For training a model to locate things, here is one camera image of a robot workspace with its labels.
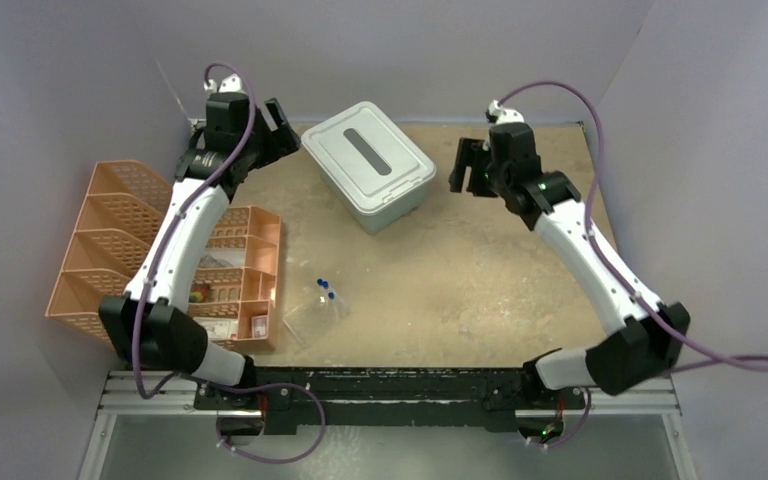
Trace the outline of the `orange file organizer rack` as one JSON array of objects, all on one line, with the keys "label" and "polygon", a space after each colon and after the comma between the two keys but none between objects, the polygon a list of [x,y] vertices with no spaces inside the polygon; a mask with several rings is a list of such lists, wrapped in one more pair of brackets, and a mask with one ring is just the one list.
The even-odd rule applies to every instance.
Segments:
[{"label": "orange file organizer rack", "polygon": [[109,347],[98,315],[140,269],[171,198],[167,180],[136,160],[92,172],[45,316]]}]

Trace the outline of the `orange compartment tray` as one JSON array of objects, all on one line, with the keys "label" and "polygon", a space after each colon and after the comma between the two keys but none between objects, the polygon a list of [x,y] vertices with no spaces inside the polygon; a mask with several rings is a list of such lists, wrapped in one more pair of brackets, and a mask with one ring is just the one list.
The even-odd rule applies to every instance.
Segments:
[{"label": "orange compartment tray", "polygon": [[208,337],[240,353],[277,347],[281,217],[230,207],[214,228],[192,283],[188,314]]}]

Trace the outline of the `white plastic bin lid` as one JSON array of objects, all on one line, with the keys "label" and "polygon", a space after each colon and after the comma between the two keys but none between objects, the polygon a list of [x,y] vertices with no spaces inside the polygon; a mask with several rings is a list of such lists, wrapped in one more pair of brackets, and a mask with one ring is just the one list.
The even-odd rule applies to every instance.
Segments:
[{"label": "white plastic bin lid", "polygon": [[374,103],[307,129],[302,145],[356,211],[375,215],[436,175],[436,165]]}]

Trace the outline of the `teal plastic bin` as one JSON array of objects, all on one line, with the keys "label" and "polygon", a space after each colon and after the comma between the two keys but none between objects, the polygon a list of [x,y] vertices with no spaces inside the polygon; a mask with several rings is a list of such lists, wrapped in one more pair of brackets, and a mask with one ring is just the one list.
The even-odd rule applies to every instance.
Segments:
[{"label": "teal plastic bin", "polygon": [[435,175],[404,177],[385,186],[380,193],[350,193],[346,202],[352,216],[368,234],[375,234],[425,200]]}]

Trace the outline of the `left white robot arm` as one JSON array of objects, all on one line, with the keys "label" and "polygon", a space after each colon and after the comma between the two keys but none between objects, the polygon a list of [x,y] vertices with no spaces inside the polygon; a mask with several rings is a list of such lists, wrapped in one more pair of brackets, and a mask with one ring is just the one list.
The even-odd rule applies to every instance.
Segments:
[{"label": "left white robot arm", "polygon": [[278,99],[262,107],[245,93],[209,95],[205,123],[178,160],[167,211],[143,264],[122,293],[98,308],[119,357],[130,363],[138,389],[147,369],[165,370],[219,385],[232,408],[257,399],[253,359],[210,340],[187,310],[191,285],[207,246],[237,188],[248,174],[300,148],[300,138]]}]

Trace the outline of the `clear plastic box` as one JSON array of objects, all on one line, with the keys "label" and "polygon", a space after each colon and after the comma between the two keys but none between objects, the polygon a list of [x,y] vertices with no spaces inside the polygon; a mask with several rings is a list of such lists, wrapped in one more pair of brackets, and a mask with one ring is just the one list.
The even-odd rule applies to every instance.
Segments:
[{"label": "clear plastic box", "polygon": [[[327,291],[318,285],[314,294],[283,317],[284,325],[302,348],[311,347],[350,314],[344,297],[331,288]],[[335,300],[328,299],[329,292],[336,294]]]}]

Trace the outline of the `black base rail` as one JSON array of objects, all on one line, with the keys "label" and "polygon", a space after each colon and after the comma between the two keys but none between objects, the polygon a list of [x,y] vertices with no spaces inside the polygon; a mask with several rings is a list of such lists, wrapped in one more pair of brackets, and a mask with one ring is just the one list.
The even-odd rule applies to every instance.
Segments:
[{"label": "black base rail", "polygon": [[215,386],[147,372],[143,398],[130,371],[108,375],[98,411],[106,415],[258,419],[268,435],[302,426],[478,427],[536,433],[590,415],[669,415],[680,411],[673,383],[644,382],[622,394],[596,387],[529,393],[508,368],[259,367],[253,387]]}]

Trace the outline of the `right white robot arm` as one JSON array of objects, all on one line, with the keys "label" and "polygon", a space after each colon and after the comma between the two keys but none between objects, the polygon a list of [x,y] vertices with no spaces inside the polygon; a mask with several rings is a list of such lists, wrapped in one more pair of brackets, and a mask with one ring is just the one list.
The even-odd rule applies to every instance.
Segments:
[{"label": "right white robot arm", "polygon": [[521,392],[529,404],[544,407],[568,387],[618,395],[676,365],[682,344],[668,331],[686,334],[689,312],[679,302],[664,303],[614,251],[594,252],[591,243],[601,232],[585,223],[586,205],[568,176],[543,171],[529,125],[494,125],[484,140],[461,138],[449,185],[455,193],[502,199],[561,258],[606,335],[594,346],[525,362]]}]

